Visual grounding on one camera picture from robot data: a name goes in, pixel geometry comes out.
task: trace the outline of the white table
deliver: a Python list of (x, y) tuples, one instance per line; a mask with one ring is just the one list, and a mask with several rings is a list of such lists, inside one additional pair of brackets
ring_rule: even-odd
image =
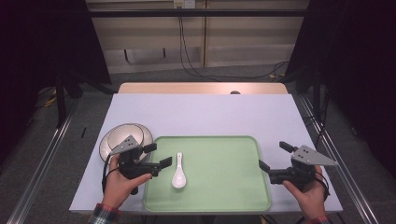
[[(258, 142), (264, 161), (272, 169), (290, 166), (290, 154), (278, 147), (279, 141), (314, 147), (289, 94), (115, 94), (70, 211), (91, 213), (96, 203), (102, 201), (104, 163), (98, 152), (99, 144), (112, 128), (131, 122), (148, 127), (154, 139), (172, 135), (250, 135)], [(269, 190), (272, 204), (262, 214), (300, 211), (283, 186), (269, 185)], [(331, 183), (330, 194), (326, 210), (342, 211)], [(158, 215), (146, 210), (143, 195), (144, 186), (140, 186), (139, 193), (130, 196), (120, 210)]]

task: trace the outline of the metal frame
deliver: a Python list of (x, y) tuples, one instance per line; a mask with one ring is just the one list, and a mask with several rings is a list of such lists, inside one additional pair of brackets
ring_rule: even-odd
[(87, 16), (92, 18), (123, 17), (325, 17), (329, 11), (307, 9), (93, 9), (86, 11), (41, 11), (41, 14)]
[(70, 106), (69, 115), (65, 118), (63, 124), (56, 129), (55, 134), (52, 137), (49, 146), (44, 153), (44, 157), (41, 159), (41, 162), (38, 164), (37, 169), (24, 193), (20, 197), (17, 205), (12, 211), (11, 216), (9, 217), (7, 224), (19, 224), (23, 223), (26, 219), (29, 210), (35, 200), (35, 196), (40, 190), (40, 187), (46, 177), (47, 171), (50, 168), (51, 162), (60, 147), (64, 135), (69, 127), (71, 118), (76, 111), (77, 105), (79, 103), (79, 99), (74, 100), (73, 104)]
[[(314, 112), (313, 112), (314, 107), (312, 106), (311, 102), (307, 99), (307, 97), (303, 96), (301, 98), (301, 101), (308, 116), (314, 117)], [(323, 143), (323, 146), (326, 148), (330, 157), (338, 162), (338, 166), (335, 166), (335, 168), (338, 174), (340, 175), (342, 181), (344, 182), (346, 190), (348, 191), (353, 203), (355, 204), (356, 208), (361, 214), (364, 223), (378, 224), (379, 223), (378, 219), (376, 219), (375, 214), (369, 202), (361, 192), (361, 189), (359, 188), (358, 184), (353, 179), (352, 174), (347, 169), (346, 164), (344, 163), (341, 155), (338, 153), (338, 150), (335, 147), (335, 144), (332, 142), (332, 139), (330, 138), (329, 134), (325, 129), (322, 130), (322, 125), (320, 124), (320, 121), (316, 120), (315, 118), (313, 118), (312, 121), (317, 133), (321, 134), (320, 138)]]

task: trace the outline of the wrist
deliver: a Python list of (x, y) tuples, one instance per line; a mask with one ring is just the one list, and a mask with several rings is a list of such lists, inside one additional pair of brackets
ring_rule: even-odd
[(320, 223), (328, 223), (328, 222), (329, 222), (329, 218), (327, 217), (327, 215), (323, 215), (321, 217), (315, 217), (310, 220), (307, 220), (306, 224), (320, 224)]
[(111, 205), (108, 205), (108, 204), (105, 204), (105, 203), (99, 203), (97, 205), (99, 205), (100, 207), (106, 209), (107, 211), (115, 211), (115, 212), (116, 211), (120, 211), (119, 208), (111, 206)]
[(324, 206), (321, 206), (320, 204), (317, 204), (315, 206), (310, 206), (305, 208), (303, 210), (304, 218), (306, 221), (316, 219), (318, 217), (326, 217), (326, 211), (324, 209)]
[(105, 206), (113, 208), (113, 209), (120, 208), (120, 204), (117, 204), (116, 202), (114, 202), (114, 200), (107, 200), (106, 198), (104, 198), (102, 200), (102, 205), (105, 205)]

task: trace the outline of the wire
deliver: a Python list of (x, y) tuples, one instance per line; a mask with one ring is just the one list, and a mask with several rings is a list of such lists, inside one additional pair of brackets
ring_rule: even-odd
[(109, 172), (107, 173), (107, 175), (106, 175), (106, 178), (108, 178), (108, 176), (109, 176), (111, 173), (113, 173), (114, 171), (116, 171), (116, 170), (118, 170), (118, 169), (119, 169), (119, 167), (117, 167), (117, 168), (112, 169), (111, 171), (109, 171)]
[(315, 147), (318, 147), (318, 142), (319, 138), (322, 136), (323, 132), (325, 131), (325, 124), (326, 124), (326, 118), (327, 118), (327, 108), (329, 106), (329, 92), (326, 90), (326, 94), (324, 97), (324, 104), (322, 106), (322, 111), (323, 111), (323, 121), (320, 124), (320, 131), (318, 133), (317, 141), (315, 142)]
[[(184, 38), (184, 25), (183, 25), (183, 19), (181, 17), (178, 17), (178, 26), (179, 26), (179, 32), (180, 32), (180, 60), (181, 60), (181, 65), (183, 66), (184, 71), (186, 71), (189, 75), (193, 76), (193, 77), (206, 77), (201, 75), (200, 73), (198, 73), (194, 67), (191, 64), (190, 61), (190, 57), (189, 57), (189, 53), (187, 52), (187, 46), (186, 46), (186, 39)], [(189, 62), (190, 68), (195, 72), (195, 74), (189, 72), (187, 70), (187, 68), (184, 66), (183, 63), (183, 54), (182, 54), (182, 49), (183, 49), (183, 45), (184, 45), (184, 51), (186, 52), (186, 56), (187, 56), (187, 61)], [(217, 81), (219, 82), (219, 80), (213, 78), (213, 77), (206, 77), (209, 78), (211, 80)]]
[(327, 182), (327, 179), (326, 179), (326, 177), (323, 176), (323, 174), (321, 174), (319, 172), (315, 172), (315, 173), (320, 175), (322, 177), (322, 179), (324, 180), (324, 182), (323, 182), (323, 180), (320, 180), (319, 178), (314, 177), (314, 179), (316, 181), (318, 181), (319, 184), (321, 184), (323, 186), (323, 188), (324, 188), (324, 202), (326, 202), (327, 197), (330, 196), (329, 182)]
[(102, 192), (105, 193), (106, 189), (106, 182), (107, 182), (107, 175), (106, 175), (106, 170), (108, 166), (108, 161), (110, 160), (111, 153), (108, 153), (106, 161), (105, 161), (105, 166), (103, 167), (103, 176), (102, 176)]
[[(217, 82), (220, 82), (220, 80), (216, 79), (216, 78), (219, 78), (219, 77), (220, 77), (220, 78), (223, 77), (223, 78), (245, 78), (245, 79), (251, 79), (251, 78), (259, 78), (259, 77), (267, 77), (267, 76), (270, 76), (270, 75), (272, 75), (272, 74), (274, 74), (275, 77), (276, 77), (276, 71), (277, 71), (279, 68), (281, 68), (283, 65), (289, 63), (289, 62), (280, 62), (280, 63), (276, 63), (276, 64), (274, 64), (273, 70), (271, 70), (269, 73), (266, 73), (266, 74), (263, 74), (263, 75), (259, 75), (259, 76), (255, 76), (255, 77), (204, 76), (204, 75), (200, 74), (199, 72), (197, 72), (197, 71), (194, 69), (194, 67), (192, 66), (192, 64), (191, 64), (190, 56), (189, 56), (189, 53), (187, 52), (186, 39), (185, 39), (185, 37), (184, 37), (183, 19), (182, 19), (181, 17), (178, 17), (178, 24), (179, 24), (179, 33), (180, 33), (179, 37), (180, 37), (180, 60), (181, 60), (181, 65), (183, 66), (183, 69), (184, 69), (189, 75), (191, 75), (191, 76), (193, 76), (193, 77), (205, 77), (205, 78), (209, 78), (209, 79), (211, 79), (211, 80), (217, 81)], [(189, 71), (187, 70), (187, 68), (184, 66), (183, 55), (182, 55), (183, 46), (184, 46), (184, 51), (185, 51), (186, 56), (187, 56), (187, 61), (188, 61), (189, 65), (190, 65), (190, 68), (192, 69), (192, 71), (194, 71), (195, 74), (189, 72)]]

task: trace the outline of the table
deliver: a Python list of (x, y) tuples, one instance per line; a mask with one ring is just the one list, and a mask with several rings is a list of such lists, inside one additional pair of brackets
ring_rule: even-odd
[[(152, 92), (155, 94), (121, 93), (144, 92), (149, 89), (154, 90)], [(231, 95), (230, 91), (240, 91), (244, 94)], [(150, 129), (154, 139), (164, 135), (250, 135), (257, 140), (262, 155), (265, 154), (264, 161), (274, 169), (290, 166), (290, 154), (278, 148), (279, 141), (298, 147), (301, 145), (313, 147), (298, 109), (282, 84), (123, 84), (120, 93), (114, 95), (108, 109), (90, 161), (70, 206), (71, 211), (81, 214), (91, 213), (95, 204), (101, 201), (103, 194), (100, 182), (103, 161), (100, 159), (98, 146), (109, 130), (126, 122), (145, 125)], [(269, 185), (269, 191), (272, 197), (271, 207), (261, 214), (300, 211), (295, 199), (283, 186)], [(325, 204), (327, 211), (330, 213), (342, 211), (331, 183), (330, 191), (332, 196)], [(129, 197), (120, 210), (138, 215), (159, 215), (146, 210), (142, 203), (143, 195), (144, 186), (140, 186), (139, 193)]]

